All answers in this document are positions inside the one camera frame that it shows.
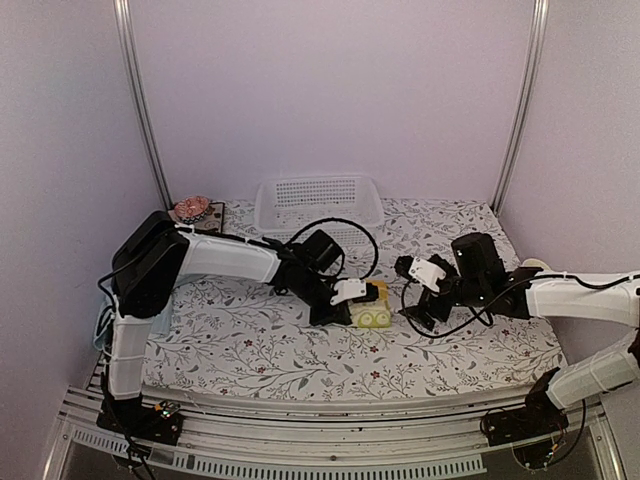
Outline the green and white towel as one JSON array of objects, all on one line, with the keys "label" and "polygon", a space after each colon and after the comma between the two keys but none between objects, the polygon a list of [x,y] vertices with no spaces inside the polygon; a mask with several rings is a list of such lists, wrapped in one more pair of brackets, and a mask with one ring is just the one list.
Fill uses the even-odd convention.
[{"label": "green and white towel", "polygon": [[392,323],[389,290],[384,281],[371,280],[367,286],[378,288],[378,298],[372,301],[348,302],[352,325],[358,328],[388,328]]}]

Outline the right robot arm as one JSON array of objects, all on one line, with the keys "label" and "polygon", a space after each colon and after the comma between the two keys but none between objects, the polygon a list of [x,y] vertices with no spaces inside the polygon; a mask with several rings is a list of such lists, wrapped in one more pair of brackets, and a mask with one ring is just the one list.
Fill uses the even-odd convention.
[{"label": "right robot arm", "polygon": [[505,269],[498,257],[458,253],[450,265],[429,259],[399,257],[396,274],[422,287],[414,306],[402,314],[412,326],[425,325],[429,336],[436,321],[448,319],[456,307],[511,319],[594,321],[619,325],[627,333],[583,360],[556,367],[536,381],[517,415],[517,427],[537,436],[567,407],[592,395],[612,392],[639,379],[639,274],[577,274],[540,266]]}]

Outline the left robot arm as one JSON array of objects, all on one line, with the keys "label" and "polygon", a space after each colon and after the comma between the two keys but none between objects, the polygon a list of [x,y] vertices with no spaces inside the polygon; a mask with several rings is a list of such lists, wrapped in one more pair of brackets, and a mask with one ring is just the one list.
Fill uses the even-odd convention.
[{"label": "left robot arm", "polygon": [[106,277],[114,308],[105,394],[113,400],[111,419],[128,434],[148,426],[148,412],[139,405],[146,342],[154,319],[167,309],[184,277],[252,280],[303,301],[313,326],[349,324],[349,302],[366,298],[371,290],[365,278],[328,274],[346,255],[318,222],[308,229],[305,240],[252,240],[205,233],[174,222],[166,212],[152,213],[116,252]]}]

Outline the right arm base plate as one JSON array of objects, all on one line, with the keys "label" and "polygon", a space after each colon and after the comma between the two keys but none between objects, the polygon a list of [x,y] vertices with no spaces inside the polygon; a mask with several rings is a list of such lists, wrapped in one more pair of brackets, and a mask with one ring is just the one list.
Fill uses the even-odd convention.
[{"label": "right arm base plate", "polygon": [[568,425],[569,421],[564,413],[544,417],[522,406],[489,410],[480,420],[480,431],[490,446],[498,446],[561,433]]}]

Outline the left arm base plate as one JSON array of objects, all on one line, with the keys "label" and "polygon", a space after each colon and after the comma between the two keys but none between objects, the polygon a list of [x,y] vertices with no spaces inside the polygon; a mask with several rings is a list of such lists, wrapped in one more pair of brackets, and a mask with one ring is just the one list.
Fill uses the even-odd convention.
[{"label": "left arm base plate", "polygon": [[183,428],[180,405],[164,400],[154,406],[142,404],[142,398],[130,400],[104,399],[96,424],[132,439],[176,446]]}]

